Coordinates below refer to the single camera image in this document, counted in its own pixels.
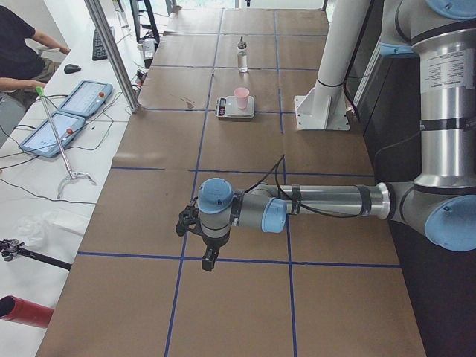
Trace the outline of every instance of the computer mouse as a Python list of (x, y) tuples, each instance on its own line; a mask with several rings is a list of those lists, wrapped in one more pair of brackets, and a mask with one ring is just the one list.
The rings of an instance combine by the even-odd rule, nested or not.
[(71, 74), (79, 71), (81, 71), (81, 67), (79, 67), (78, 65), (72, 65), (71, 63), (69, 65), (65, 65), (66, 74)]

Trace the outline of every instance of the white table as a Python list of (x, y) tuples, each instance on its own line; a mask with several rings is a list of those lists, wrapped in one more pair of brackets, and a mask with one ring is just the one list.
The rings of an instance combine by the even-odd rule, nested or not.
[[(115, 27), (115, 40), (129, 78), (133, 78), (139, 66), (144, 65), (137, 49), (135, 36), (128, 34), (120, 27), (115, 14), (108, 15), (109, 24)], [(45, 87), (45, 95), (69, 94), (82, 80), (96, 80), (111, 83), (114, 87), (110, 103), (119, 92), (120, 86), (108, 60), (92, 61), (91, 44), (94, 25), (89, 24), (80, 43), (72, 49), (56, 74)], [(65, 74), (63, 68), (74, 63), (82, 71)], [(62, 98), (53, 100), (56, 104)], [(69, 201), (96, 202), (104, 181), (109, 172), (111, 160), (126, 129), (130, 110), (126, 99), (121, 95), (106, 112), (114, 119), (109, 134), (104, 142), (94, 151), (68, 149), (71, 166), (76, 171), (90, 173), (97, 185), (87, 179), (75, 180), (66, 185), (62, 199)], [(40, 102), (35, 103), (26, 113), (20, 124), (37, 126), (46, 119)], [(70, 146), (95, 147), (100, 143), (110, 126), (111, 120), (105, 115), (98, 115), (94, 123), (88, 125)], [(29, 130), (18, 128), (12, 137), (18, 142), (23, 140)], [(7, 140), (0, 149), (0, 156), (19, 152), (12, 140)], [(27, 155), (0, 158), (0, 167), (6, 167), (29, 159)], [(58, 184), (67, 175), (60, 155), (56, 158), (37, 158), (31, 162), (3, 170), (0, 178), (19, 185), (40, 196), (55, 199)], [(27, 249), (50, 257), (73, 262), (77, 249), (83, 238), (84, 230), (93, 213), (94, 205), (71, 204), (66, 202), (49, 202), (37, 199), (19, 188), (0, 182), (0, 239), (21, 239), (35, 245), (25, 246)], [(12, 262), (0, 261), (0, 298), (14, 295), (31, 300), (44, 306), (55, 307), (68, 271), (41, 263), (26, 257), (17, 257)], [(30, 357), (36, 354), (45, 334), (45, 329), (0, 321), (0, 335), (3, 356)]]

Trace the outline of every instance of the black shirt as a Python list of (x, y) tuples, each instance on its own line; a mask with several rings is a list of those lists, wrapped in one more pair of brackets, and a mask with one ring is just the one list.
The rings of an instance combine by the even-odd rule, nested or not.
[(34, 28), (0, 6), (0, 77), (29, 80), (40, 74), (45, 63), (25, 43), (34, 34)]

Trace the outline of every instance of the green tape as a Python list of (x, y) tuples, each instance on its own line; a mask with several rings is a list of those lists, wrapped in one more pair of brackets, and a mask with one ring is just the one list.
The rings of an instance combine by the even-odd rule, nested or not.
[(36, 87), (36, 93), (38, 93), (38, 95), (40, 97), (44, 97), (45, 95), (43, 94), (43, 88), (42, 87)]

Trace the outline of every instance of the red object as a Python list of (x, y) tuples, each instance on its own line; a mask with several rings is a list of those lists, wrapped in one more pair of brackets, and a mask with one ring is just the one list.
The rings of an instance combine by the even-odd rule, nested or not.
[(38, 305), (15, 296), (5, 296), (0, 300), (0, 318), (19, 324), (45, 329), (50, 323), (53, 309)]

